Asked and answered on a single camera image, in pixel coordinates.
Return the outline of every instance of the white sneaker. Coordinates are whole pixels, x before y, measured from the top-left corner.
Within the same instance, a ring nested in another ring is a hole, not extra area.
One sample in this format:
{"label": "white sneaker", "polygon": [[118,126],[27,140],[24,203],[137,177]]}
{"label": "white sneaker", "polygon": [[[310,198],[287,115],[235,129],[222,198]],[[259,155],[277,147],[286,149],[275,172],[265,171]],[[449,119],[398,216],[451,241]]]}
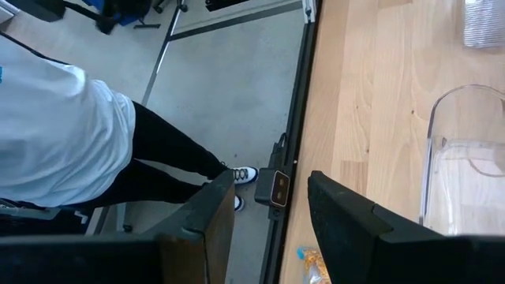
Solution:
{"label": "white sneaker", "polygon": [[258,179],[259,171],[257,168],[251,166],[242,166],[233,168],[235,185],[246,185],[253,183]]}
{"label": "white sneaker", "polygon": [[235,212],[242,211],[245,207],[245,201],[241,197],[235,196]]}

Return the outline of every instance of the wooden floor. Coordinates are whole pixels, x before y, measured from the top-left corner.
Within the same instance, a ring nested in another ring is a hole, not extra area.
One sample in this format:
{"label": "wooden floor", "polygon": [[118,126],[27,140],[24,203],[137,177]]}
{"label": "wooden floor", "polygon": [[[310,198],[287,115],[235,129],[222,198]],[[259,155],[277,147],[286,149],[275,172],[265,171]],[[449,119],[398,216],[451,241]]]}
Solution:
{"label": "wooden floor", "polygon": [[296,249],[317,245],[312,170],[417,221],[434,102],[466,84],[505,90],[505,52],[462,45],[462,3],[324,1],[281,283],[301,283]]}

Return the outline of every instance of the gray floor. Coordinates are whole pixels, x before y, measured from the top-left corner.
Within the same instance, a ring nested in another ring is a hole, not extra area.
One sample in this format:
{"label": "gray floor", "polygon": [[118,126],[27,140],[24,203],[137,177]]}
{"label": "gray floor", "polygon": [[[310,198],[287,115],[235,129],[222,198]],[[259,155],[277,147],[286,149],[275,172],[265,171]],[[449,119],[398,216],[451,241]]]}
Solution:
{"label": "gray floor", "polygon": [[[181,15],[179,29],[224,19],[232,12],[247,13],[255,6],[275,5],[270,0],[252,0],[211,15],[203,1],[187,3],[189,12]],[[163,24],[161,30],[126,27],[106,36],[92,22],[70,12],[64,21],[53,24],[20,15],[9,34],[83,67],[140,102],[173,8],[171,3],[163,15],[149,15],[148,21]],[[286,128],[302,29],[298,10],[171,43],[148,107],[230,166],[267,166],[271,147]],[[185,181],[204,181],[156,166]],[[227,283],[259,281],[268,219],[267,208],[254,202],[254,190],[254,185],[237,190],[246,207],[236,215]],[[176,209],[155,202],[129,204],[127,219],[141,233]]]}
{"label": "gray floor", "polygon": [[[267,166],[286,129],[302,29],[301,11],[293,11],[171,43],[148,107],[230,166]],[[246,208],[235,219],[230,283],[260,278],[268,219],[254,189],[237,190]],[[132,211],[135,223],[152,224],[173,206],[144,203]]]}

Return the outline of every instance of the leg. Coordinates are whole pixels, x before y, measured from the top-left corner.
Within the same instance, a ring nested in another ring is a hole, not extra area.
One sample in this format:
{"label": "leg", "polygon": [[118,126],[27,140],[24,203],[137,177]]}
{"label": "leg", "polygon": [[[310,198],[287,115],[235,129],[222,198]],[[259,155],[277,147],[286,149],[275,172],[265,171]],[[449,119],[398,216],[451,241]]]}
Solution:
{"label": "leg", "polygon": [[101,196],[70,207],[89,209],[142,200],[181,204],[201,188],[199,185],[179,181],[161,170],[132,160]]}
{"label": "leg", "polygon": [[209,151],[138,103],[133,135],[133,158],[145,159],[201,174],[218,177],[227,167]]}

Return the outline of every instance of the transparent acrylic box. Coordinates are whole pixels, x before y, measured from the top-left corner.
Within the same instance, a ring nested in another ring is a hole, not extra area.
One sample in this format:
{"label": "transparent acrylic box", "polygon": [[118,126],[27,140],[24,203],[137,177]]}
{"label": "transparent acrylic box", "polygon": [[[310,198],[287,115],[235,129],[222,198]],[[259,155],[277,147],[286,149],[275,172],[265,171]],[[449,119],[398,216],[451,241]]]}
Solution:
{"label": "transparent acrylic box", "polygon": [[505,95],[467,85],[432,109],[420,224],[445,235],[505,234]]}

